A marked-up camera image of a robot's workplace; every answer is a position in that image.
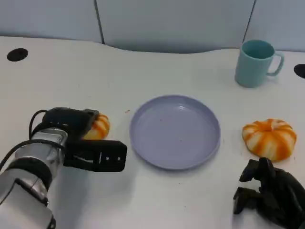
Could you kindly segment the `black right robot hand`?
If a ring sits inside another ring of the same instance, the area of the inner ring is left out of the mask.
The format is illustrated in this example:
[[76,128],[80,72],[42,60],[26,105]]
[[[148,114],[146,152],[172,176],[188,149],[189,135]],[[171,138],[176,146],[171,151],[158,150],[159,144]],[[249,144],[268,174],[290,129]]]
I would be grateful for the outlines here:
[[305,227],[305,188],[290,173],[274,167],[266,157],[250,159],[239,181],[260,181],[259,190],[238,187],[233,213],[255,209],[264,219],[285,229]]

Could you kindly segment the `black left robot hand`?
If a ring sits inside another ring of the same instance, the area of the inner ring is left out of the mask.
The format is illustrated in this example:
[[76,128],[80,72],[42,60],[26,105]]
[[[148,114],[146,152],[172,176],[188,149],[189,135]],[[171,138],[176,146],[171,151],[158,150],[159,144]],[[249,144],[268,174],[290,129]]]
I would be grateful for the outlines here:
[[61,129],[72,139],[80,139],[91,130],[98,115],[99,112],[92,109],[76,110],[67,107],[55,107],[44,115],[42,124],[47,128]]

